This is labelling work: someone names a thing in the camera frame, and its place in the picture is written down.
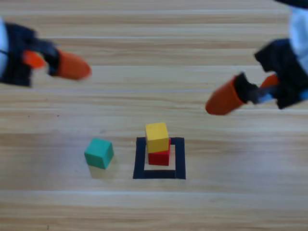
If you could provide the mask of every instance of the black square outline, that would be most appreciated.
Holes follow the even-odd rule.
[[[136,157],[133,179],[186,179],[185,140],[171,138],[171,145],[175,145],[175,170],[144,170],[145,165],[145,137],[138,137],[136,141]]]

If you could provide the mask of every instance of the stacked cubes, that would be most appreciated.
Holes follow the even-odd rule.
[[[147,124],[145,133],[149,164],[169,166],[171,143],[166,124]]]

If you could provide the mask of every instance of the cube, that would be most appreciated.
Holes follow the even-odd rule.
[[[112,143],[94,138],[86,149],[84,155],[89,166],[107,169],[114,156]]]
[[[146,145],[148,153],[167,151],[169,135],[165,123],[147,124],[145,126]]]
[[[169,148],[167,151],[149,153],[149,164],[169,166],[171,139],[169,139]]]

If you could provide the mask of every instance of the red cube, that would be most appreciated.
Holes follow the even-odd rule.
[[[171,139],[169,139],[169,149],[163,152],[149,153],[149,164],[169,166]]]

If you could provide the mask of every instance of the green cube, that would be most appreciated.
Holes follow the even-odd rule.
[[[107,169],[113,156],[112,143],[98,138],[94,138],[85,151],[87,164],[102,169]]]

